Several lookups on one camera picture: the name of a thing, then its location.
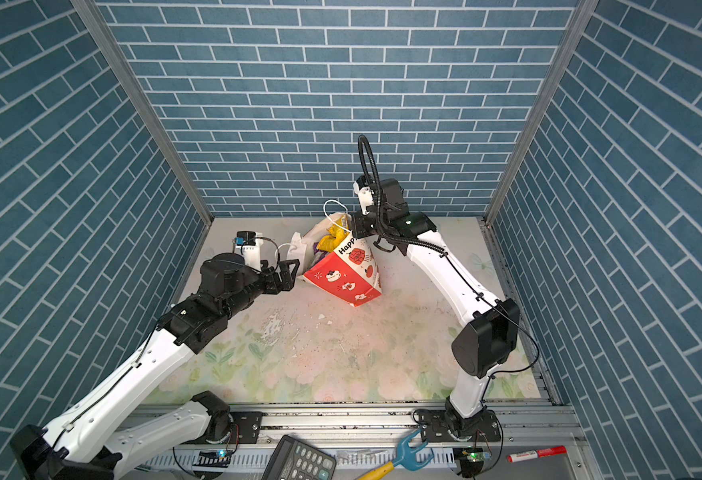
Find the yellow snack packet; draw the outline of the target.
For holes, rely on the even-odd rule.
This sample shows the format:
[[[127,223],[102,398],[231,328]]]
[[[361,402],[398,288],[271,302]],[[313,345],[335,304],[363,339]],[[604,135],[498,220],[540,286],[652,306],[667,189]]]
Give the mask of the yellow snack packet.
[[[351,233],[349,218],[346,214],[335,219],[330,218],[330,226],[324,236],[315,244],[315,249],[327,253],[333,252]]]

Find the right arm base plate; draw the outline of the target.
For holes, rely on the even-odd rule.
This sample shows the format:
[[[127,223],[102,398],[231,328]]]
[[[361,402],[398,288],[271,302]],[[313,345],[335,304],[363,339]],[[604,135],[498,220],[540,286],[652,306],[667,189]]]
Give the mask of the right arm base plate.
[[[489,408],[462,418],[452,410],[416,409],[412,419],[421,430],[421,439],[428,442],[499,442],[500,422]]]

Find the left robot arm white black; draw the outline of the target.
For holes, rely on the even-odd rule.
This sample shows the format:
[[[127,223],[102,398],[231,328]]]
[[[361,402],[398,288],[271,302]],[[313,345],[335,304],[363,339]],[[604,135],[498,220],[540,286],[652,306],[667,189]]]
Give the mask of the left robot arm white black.
[[[123,421],[170,374],[224,332],[263,294],[293,289],[300,262],[250,266],[233,252],[205,261],[196,293],[160,317],[147,340],[82,400],[45,426],[27,425],[10,446],[27,479],[118,479],[191,440],[224,443],[235,433],[229,405],[210,391],[138,427]]]

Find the red white paper gift bag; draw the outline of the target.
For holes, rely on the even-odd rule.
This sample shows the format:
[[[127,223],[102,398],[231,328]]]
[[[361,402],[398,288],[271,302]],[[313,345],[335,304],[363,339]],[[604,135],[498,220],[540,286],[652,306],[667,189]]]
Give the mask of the red white paper gift bag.
[[[351,230],[351,215],[346,206],[334,199],[325,204],[333,204],[340,210],[327,212],[307,233],[294,233],[287,244],[287,258],[300,261],[299,279],[354,307],[361,306],[382,295],[379,268],[367,241],[356,239],[352,232],[331,253],[315,249],[330,226],[330,218],[346,214]]]

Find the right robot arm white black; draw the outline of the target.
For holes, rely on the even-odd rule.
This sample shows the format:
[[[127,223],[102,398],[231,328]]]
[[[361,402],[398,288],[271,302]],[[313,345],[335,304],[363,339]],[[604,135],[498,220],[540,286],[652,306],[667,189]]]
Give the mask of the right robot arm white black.
[[[485,403],[491,380],[515,350],[520,309],[512,299],[501,301],[456,258],[437,226],[420,212],[388,225],[378,225],[370,213],[351,216],[354,236],[386,240],[418,266],[446,298],[462,329],[451,351],[459,369],[454,389],[445,403],[445,421],[457,439],[476,433],[489,418]]]

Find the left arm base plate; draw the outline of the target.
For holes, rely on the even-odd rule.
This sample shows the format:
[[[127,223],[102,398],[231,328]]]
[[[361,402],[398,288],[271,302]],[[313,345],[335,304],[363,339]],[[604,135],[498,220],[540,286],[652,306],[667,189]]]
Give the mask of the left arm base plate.
[[[262,420],[263,413],[259,411],[217,414],[212,417],[197,442],[230,446],[254,445],[259,439]]]

